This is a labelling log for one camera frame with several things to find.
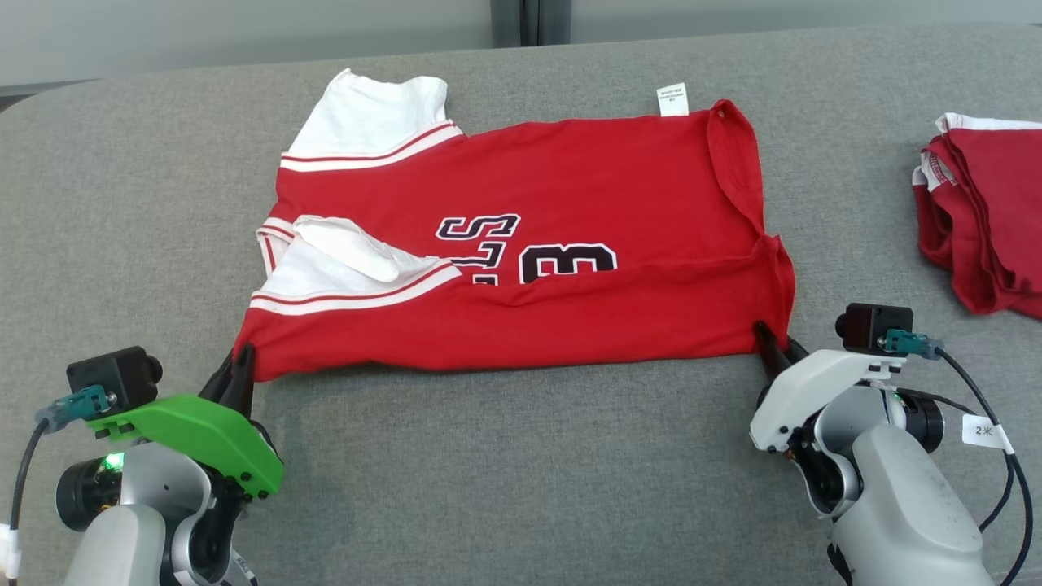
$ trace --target screw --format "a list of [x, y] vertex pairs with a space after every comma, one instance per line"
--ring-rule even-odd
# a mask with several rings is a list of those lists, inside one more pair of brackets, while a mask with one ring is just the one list
[[111, 391], [105, 392], [105, 399], [108, 400], [108, 407], [101, 410], [101, 413], [108, 413], [114, 407], [116, 407], [116, 401], [120, 400], [116, 393]]

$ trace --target pile of clothes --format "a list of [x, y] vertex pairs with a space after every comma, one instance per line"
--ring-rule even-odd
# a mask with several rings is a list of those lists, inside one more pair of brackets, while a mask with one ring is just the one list
[[1042, 319], [1042, 124], [945, 114], [912, 184], [919, 247], [974, 314]]

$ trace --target gray couch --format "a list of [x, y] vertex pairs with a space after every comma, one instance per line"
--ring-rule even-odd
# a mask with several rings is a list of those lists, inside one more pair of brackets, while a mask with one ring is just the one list
[[[910, 176], [934, 119], [1042, 120], [1042, 29], [982, 25], [175, 71], [19, 103], [0, 115], [0, 504], [70, 362], [140, 344], [165, 364], [165, 394], [205, 382], [264, 277], [253, 230], [278, 154], [347, 66], [443, 77], [469, 133], [651, 114], [654, 90], [677, 81], [694, 108], [735, 100], [760, 139], [768, 229], [796, 265], [792, 334], [839, 347], [847, 302], [911, 306], [986, 389], [1042, 487], [1042, 324], [968, 315], [916, 247]], [[937, 363], [899, 380], [972, 400]], [[255, 408], [286, 459], [283, 491], [253, 507], [237, 546], [269, 585], [840, 584], [797, 471], [748, 439], [763, 383], [751, 356], [288, 376]], [[979, 520], [1004, 466], [956, 428], [935, 456]], [[78, 424], [42, 442], [24, 586], [60, 583], [79, 536], [58, 521], [54, 486], [107, 448]], [[986, 534], [996, 581], [1020, 543], [1019, 503]], [[1042, 557], [1021, 576], [1042, 583]]]

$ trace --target white wall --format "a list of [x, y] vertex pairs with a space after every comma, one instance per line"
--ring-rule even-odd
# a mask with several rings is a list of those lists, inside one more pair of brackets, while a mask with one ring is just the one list
[[0, 88], [491, 47], [490, 19], [489, 0], [0, 0]]
[[1042, 0], [572, 0], [572, 42], [876, 24], [1042, 23]]

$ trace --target red and white stripe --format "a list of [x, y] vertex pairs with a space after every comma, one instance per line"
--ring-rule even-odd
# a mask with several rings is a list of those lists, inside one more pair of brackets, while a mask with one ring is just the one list
[[250, 309], [265, 310], [279, 315], [299, 316], [336, 310], [367, 310], [401, 303], [432, 291], [457, 276], [462, 276], [452, 263], [442, 261], [426, 271], [417, 273], [393, 290], [376, 293], [350, 294], [322, 292], [314, 295], [290, 296], [256, 291], [250, 297]]
[[346, 169], [369, 169], [381, 167], [403, 161], [418, 152], [444, 143], [450, 139], [462, 137], [463, 131], [451, 120], [440, 122], [431, 128], [421, 130], [405, 139], [400, 144], [381, 152], [366, 155], [355, 154], [323, 154], [301, 156], [292, 152], [282, 154], [280, 167], [291, 171], [336, 171]]
[[257, 242], [260, 243], [260, 255], [264, 257], [264, 268], [271, 276], [278, 261], [286, 253], [295, 236], [293, 223], [279, 218], [268, 218], [257, 228]]

